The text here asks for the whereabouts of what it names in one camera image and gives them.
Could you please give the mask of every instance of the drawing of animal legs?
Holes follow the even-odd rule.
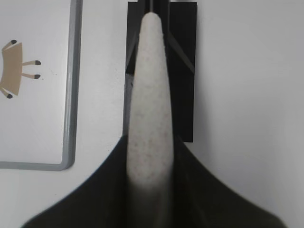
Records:
[[[13,39],[11,40],[9,43],[7,43],[3,48],[2,51],[4,51],[5,49],[9,48],[11,45],[16,44],[17,40]]]
[[[0,87],[0,91],[5,95],[8,99],[11,99],[13,96],[7,93],[2,87]]]
[[[40,78],[40,75],[29,75],[29,74],[24,74],[24,73],[22,73],[21,75],[24,77],[32,78],[32,79]]]
[[[27,66],[27,65],[41,65],[41,62],[39,60],[34,60],[34,61],[29,61],[29,62],[25,62],[22,64],[23,66]]]

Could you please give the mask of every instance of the whiteboard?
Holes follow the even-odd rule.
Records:
[[[6,89],[15,82],[3,84],[12,98],[0,92],[0,162],[62,162],[70,5],[70,0],[1,1],[0,47],[10,46],[0,56],[6,59],[0,60],[0,77],[16,77],[8,66],[20,67],[16,55],[5,53],[18,45],[23,63],[38,65],[21,66],[26,75],[21,76],[18,93]]]

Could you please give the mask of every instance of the cartoon sticker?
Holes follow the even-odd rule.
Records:
[[[19,94],[22,76],[32,79],[40,78],[40,75],[29,75],[22,73],[23,66],[41,65],[41,62],[38,60],[34,60],[23,63],[22,43],[16,43],[17,41],[14,39],[10,41],[7,45],[5,45],[2,49],[3,72],[0,81],[0,91],[9,99],[13,97],[12,94]]]

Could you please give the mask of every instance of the white surface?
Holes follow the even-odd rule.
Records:
[[[0,170],[0,227],[19,228],[83,182],[122,131],[126,6],[84,2],[75,165]],[[304,226],[304,1],[200,0],[195,143],[222,181]]]
[[[0,49],[22,43],[24,66],[19,95],[0,94],[0,161],[60,164],[67,79],[69,0],[2,0]],[[3,60],[0,54],[0,79]]]

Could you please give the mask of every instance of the white nose cone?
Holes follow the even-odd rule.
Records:
[[[161,19],[142,19],[132,93],[127,175],[132,227],[168,227],[173,136]]]

